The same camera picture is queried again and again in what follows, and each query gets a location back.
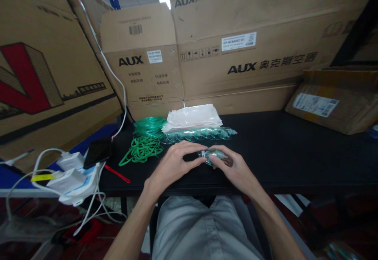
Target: clear plastic part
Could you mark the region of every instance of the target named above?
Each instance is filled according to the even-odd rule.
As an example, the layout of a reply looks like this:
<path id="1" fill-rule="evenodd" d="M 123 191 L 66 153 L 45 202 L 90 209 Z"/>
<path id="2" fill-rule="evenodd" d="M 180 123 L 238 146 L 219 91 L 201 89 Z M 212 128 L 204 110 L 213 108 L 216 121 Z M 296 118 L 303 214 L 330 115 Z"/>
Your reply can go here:
<path id="1" fill-rule="evenodd" d="M 213 162 L 210 160 L 210 155 L 214 155 L 218 157 L 219 159 L 227 159 L 228 156 L 225 155 L 222 151 L 216 150 L 216 149 L 207 149 L 204 151 L 197 152 L 199 157 L 206 158 L 205 164 L 208 164 L 209 166 L 214 166 Z"/>
<path id="2" fill-rule="evenodd" d="M 209 140 L 230 140 L 237 132 L 229 127 L 198 127 L 185 130 L 176 130 L 165 133 L 159 138 L 163 144 L 173 144 L 182 140 L 190 142 Z"/>

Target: smartphone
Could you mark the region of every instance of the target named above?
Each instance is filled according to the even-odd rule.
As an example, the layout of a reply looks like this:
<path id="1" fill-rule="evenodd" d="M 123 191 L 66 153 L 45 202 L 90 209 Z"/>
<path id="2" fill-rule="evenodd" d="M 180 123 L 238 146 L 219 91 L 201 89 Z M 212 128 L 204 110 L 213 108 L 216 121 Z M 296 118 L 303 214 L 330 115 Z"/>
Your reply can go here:
<path id="1" fill-rule="evenodd" d="M 98 162 L 107 160 L 111 155 L 111 136 L 96 140 L 89 145 L 88 154 L 84 161 L 84 169 L 93 167 Z"/>

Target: white label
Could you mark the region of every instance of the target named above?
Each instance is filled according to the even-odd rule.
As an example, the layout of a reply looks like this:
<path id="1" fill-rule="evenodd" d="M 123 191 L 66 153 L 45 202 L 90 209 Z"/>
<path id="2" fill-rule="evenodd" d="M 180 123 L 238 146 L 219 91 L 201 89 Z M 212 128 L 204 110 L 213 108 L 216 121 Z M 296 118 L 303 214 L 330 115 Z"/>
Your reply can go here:
<path id="1" fill-rule="evenodd" d="M 163 62 L 163 57 L 161 56 L 161 50 L 149 51 L 147 52 L 147 55 L 148 55 L 148 60 L 150 61 L 150 64 Z"/>
<path id="2" fill-rule="evenodd" d="M 222 51 L 236 50 L 256 45 L 257 32 L 222 38 Z"/>
<path id="3" fill-rule="evenodd" d="M 293 107 L 306 112 L 329 117 L 339 100 L 300 93 L 293 103 Z"/>

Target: right hand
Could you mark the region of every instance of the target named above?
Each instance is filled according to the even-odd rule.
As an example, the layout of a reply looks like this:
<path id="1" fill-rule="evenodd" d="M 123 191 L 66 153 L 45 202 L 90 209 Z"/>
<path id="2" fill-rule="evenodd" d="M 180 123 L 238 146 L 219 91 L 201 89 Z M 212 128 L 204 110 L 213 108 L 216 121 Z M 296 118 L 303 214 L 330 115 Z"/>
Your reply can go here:
<path id="1" fill-rule="evenodd" d="M 264 192 L 257 178 L 253 175 L 240 154 L 235 153 L 224 145 L 214 145 L 209 149 L 220 150 L 228 156 L 228 159 L 225 159 L 225 161 L 215 155 L 210 155 L 209 158 L 214 165 L 224 172 L 237 189 L 251 199 L 254 199 L 259 192 Z"/>

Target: white charger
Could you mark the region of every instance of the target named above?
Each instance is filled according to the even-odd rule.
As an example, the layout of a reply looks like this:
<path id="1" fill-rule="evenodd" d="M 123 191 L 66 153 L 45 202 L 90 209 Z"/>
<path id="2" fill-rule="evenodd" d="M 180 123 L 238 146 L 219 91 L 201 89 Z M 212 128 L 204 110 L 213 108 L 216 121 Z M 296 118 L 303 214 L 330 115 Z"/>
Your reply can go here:
<path id="1" fill-rule="evenodd" d="M 62 157 L 56 161 L 62 170 L 68 171 L 72 168 L 80 169 L 84 166 L 84 157 L 80 152 L 71 154 L 70 152 L 62 153 Z"/>
<path id="2" fill-rule="evenodd" d="M 48 182 L 47 187 L 50 187 L 51 189 L 54 189 L 62 194 L 66 194 L 67 192 L 82 186 L 87 179 L 84 174 L 75 168 L 63 173 L 61 171 L 56 171 L 52 174 L 52 176 L 55 177 L 55 179 L 51 179 Z"/>

